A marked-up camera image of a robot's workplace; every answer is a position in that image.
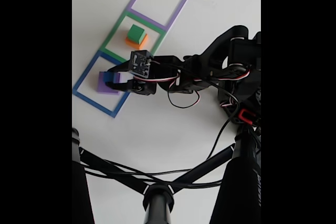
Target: colored square frame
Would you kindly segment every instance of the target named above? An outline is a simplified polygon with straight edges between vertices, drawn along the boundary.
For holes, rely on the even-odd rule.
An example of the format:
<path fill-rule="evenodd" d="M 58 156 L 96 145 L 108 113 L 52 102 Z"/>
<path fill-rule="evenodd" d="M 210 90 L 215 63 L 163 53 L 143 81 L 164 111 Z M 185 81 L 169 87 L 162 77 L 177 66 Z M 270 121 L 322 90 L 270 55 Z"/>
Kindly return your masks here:
<path fill-rule="evenodd" d="M 133 10 L 133 9 L 132 9 L 132 6 L 133 6 L 133 4 L 135 3 L 135 1 L 137 1 L 137 0 L 131 0 L 131 1 L 129 2 L 129 4 L 128 4 L 127 7 L 126 7 L 126 10 L 127 10 L 127 11 L 129 11 L 130 13 L 133 13 L 133 14 L 137 15 L 138 17 L 142 18 L 143 20 L 145 20 L 145 21 L 147 21 L 147 22 L 153 24 L 154 26 L 156 26 L 156 27 L 158 27 L 158 28 L 160 28 L 160 29 L 162 29 L 162 30 L 164 30 L 164 31 L 168 31 L 168 30 L 170 29 L 170 27 L 172 26 L 172 24 L 174 23 L 174 21 L 176 20 L 178 14 L 179 14 L 180 11 L 182 10 L 182 8 L 183 8 L 183 6 L 184 6 L 184 4 L 185 4 L 185 2 L 186 2 L 187 0 L 181 0 L 181 1 L 180 1 L 180 3 L 177 5 L 175 11 L 173 12 L 173 14 L 172 14 L 170 20 L 168 21 L 167 25 L 162 25 L 162 24 L 160 24 L 160 23 L 158 23 L 158 22 L 152 20 L 151 18 L 148 18 L 148 17 L 144 16 L 143 14 L 141 14 L 141 13 L 139 13 L 139 12 Z"/>
<path fill-rule="evenodd" d="M 91 68 L 93 67 L 93 65 L 95 64 L 95 62 L 97 61 L 97 59 L 99 57 L 102 57 L 103 59 L 115 64 L 115 65 L 119 65 L 121 64 L 120 61 L 110 57 L 109 55 L 105 54 L 104 52 L 102 51 L 97 51 L 97 53 L 95 54 L 95 56 L 93 57 L 93 59 L 90 61 L 90 63 L 88 64 L 88 66 L 86 67 L 86 69 L 84 70 L 84 72 L 82 73 L 82 75 L 80 76 L 80 78 L 78 79 L 78 81 L 76 82 L 75 86 L 73 87 L 72 89 L 72 93 L 79 97 L 80 99 L 86 101 L 87 103 L 91 104 L 92 106 L 96 107 L 97 109 L 101 110 L 102 112 L 106 113 L 107 115 L 110 115 L 111 117 L 115 117 L 119 110 L 121 109 L 121 107 L 123 106 L 123 104 L 125 103 L 127 97 L 129 96 L 129 93 L 128 92 L 125 92 L 119 103 L 117 104 L 117 106 L 114 108 L 113 111 L 111 110 L 108 110 L 107 108 L 105 108 L 104 106 L 96 103 L 94 100 L 88 98 L 87 96 L 81 94 L 80 92 L 78 92 L 78 88 L 79 86 L 81 85 L 81 83 L 84 81 L 85 77 L 87 76 L 87 74 L 90 72 Z"/>
<path fill-rule="evenodd" d="M 107 36 L 107 38 L 105 39 L 105 41 L 103 42 L 103 44 L 101 45 L 101 47 L 99 48 L 100 51 L 104 52 L 105 54 L 113 57 L 114 59 L 120 61 L 120 62 L 125 62 L 127 61 L 126 59 L 120 57 L 119 55 L 115 54 L 114 52 L 110 51 L 109 49 L 106 48 L 107 44 L 110 42 L 110 40 L 112 39 L 113 35 L 116 33 L 116 31 L 118 30 L 121 22 L 124 20 L 125 17 L 130 17 L 132 19 L 134 19 L 135 21 L 141 23 L 142 25 L 148 27 L 149 29 L 157 32 L 159 34 L 158 39 L 156 40 L 152 50 L 150 51 L 150 53 L 152 55 L 155 54 L 155 52 L 157 51 L 157 49 L 159 48 L 162 40 L 164 39 L 165 35 L 166 35 L 166 31 L 156 27 L 154 24 L 143 20 L 142 18 L 139 18 L 137 15 L 128 12 L 127 10 L 125 10 L 121 16 L 119 17 L 119 19 L 117 20 L 116 24 L 114 25 L 114 27 L 112 28 L 112 31 L 110 32 L 110 34 Z"/>

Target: black metal rod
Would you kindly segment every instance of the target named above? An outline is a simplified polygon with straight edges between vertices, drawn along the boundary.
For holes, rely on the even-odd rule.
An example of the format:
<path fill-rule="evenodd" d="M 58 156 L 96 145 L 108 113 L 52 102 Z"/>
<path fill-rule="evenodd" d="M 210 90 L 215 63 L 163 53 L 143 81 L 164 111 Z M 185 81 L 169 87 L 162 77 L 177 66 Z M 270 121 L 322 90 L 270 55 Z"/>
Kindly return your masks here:
<path fill-rule="evenodd" d="M 209 158 L 208 160 L 204 161 L 203 163 L 199 164 L 195 168 L 191 169 L 189 172 L 183 174 L 174 182 L 179 183 L 193 183 L 199 178 L 202 178 L 204 175 L 208 174 L 212 170 L 216 169 L 220 165 L 224 164 L 225 162 L 229 161 L 232 158 L 233 150 L 231 147 L 235 147 L 235 144 L 230 145 L 229 147 L 225 148 L 221 152 L 218 152 L 215 156 Z M 179 187 L 172 187 L 174 193 L 182 190 Z"/>
<path fill-rule="evenodd" d="M 151 197 L 144 224 L 171 224 L 167 198 L 163 194 L 155 194 Z"/>
<path fill-rule="evenodd" d="M 80 149 L 80 160 L 85 164 L 92 166 L 92 167 L 99 167 L 102 170 L 106 170 L 109 172 L 125 172 L 122 169 L 117 168 L 115 165 L 108 163 L 107 161 L 93 155 L 92 153 L 84 150 L 83 148 Z M 143 194 L 148 184 L 139 180 L 133 176 L 127 176 L 125 178 L 115 178 L 118 182 L 122 183 L 123 185 L 137 191 L 140 194 Z"/>

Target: black clamp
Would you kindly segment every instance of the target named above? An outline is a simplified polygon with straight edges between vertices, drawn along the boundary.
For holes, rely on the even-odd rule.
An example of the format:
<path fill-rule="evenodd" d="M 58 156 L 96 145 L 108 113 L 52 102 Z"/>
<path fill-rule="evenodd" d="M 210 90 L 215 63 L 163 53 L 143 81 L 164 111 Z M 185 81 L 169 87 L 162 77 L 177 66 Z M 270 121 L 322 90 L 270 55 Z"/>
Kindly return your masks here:
<path fill-rule="evenodd" d="M 150 185 L 149 188 L 147 189 L 145 195 L 144 195 L 142 205 L 143 205 L 145 211 L 147 210 L 147 206 L 148 206 L 149 202 L 151 201 L 151 198 L 155 194 L 160 194 L 160 195 L 165 196 L 165 198 L 167 200 L 167 203 L 168 203 L 168 206 L 169 206 L 169 210 L 171 212 L 173 210 L 173 207 L 174 207 L 173 193 L 169 189 L 168 186 L 158 185 L 158 184 Z"/>

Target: tripod leg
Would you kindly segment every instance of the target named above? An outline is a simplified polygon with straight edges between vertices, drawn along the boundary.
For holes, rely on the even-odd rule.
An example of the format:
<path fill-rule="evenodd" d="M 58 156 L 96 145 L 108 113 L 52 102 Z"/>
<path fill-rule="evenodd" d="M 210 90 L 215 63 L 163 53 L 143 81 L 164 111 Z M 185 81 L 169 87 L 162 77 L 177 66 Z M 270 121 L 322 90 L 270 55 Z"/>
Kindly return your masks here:
<path fill-rule="evenodd" d="M 88 184 L 80 165 L 78 132 L 72 128 L 72 224 L 94 224 Z"/>
<path fill-rule="evenodd" d="M 261 223 L 261 168 L 255 158 L 255 142 L 244 132 L 236 137 L 210 224 L 247 222 Z"/>

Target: green square outline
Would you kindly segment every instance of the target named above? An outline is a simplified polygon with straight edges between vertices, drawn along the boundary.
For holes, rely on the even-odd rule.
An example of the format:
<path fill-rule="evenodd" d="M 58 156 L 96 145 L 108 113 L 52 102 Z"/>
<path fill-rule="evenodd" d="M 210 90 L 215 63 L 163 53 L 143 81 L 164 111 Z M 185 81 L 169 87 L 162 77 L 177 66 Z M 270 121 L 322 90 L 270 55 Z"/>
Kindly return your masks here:
<path fill-rule="evenodd" d="M 109 41 L 112 39 L 113 35 L 116 33 L 116 31 L 118 30 L 121 22 L 124 20 L 125 17 L 130 17 L 132 19 L 134 19 L 135 21 L 141 23 L 142 25 L 148 27 L 149 29 L 154 30 L 155 32 L 159 33 L 159 37 L 156 40 L 152 50 L 150 51 L 150 53 L 152 55 L 155 54 L 155 52 L 157 51 L 157 49 L 159 48 L 160 44 L 162 43 L 164 37 L 166 36 L 167 32 L 158 28 L 157 26 L 153 25 L 152 23 L 147 22 L 146 20 L 143 20 L 142 18 L 138 17 L 137 15 L 128 12 L 127 10 L 125 10 L 120 17 L 118 18 L 116 24 L 114 25 L 114 27 L 112 28 L 112 31 L 110 31 L 110 34 L 107 36 L 107 38 L 105 39 L 105 41 L 103 42 L 103 44 L 100 46 L 99 50 L 103 51 L 105 54 L 111 56 L 112 58 L 120 61 L 120 62 L 125 62 L 127 61 L 126 59 L 120 57 L 119 55 L 115 54 L 114 52 L 106 49 L 107 44 L 109 43 Z"/>

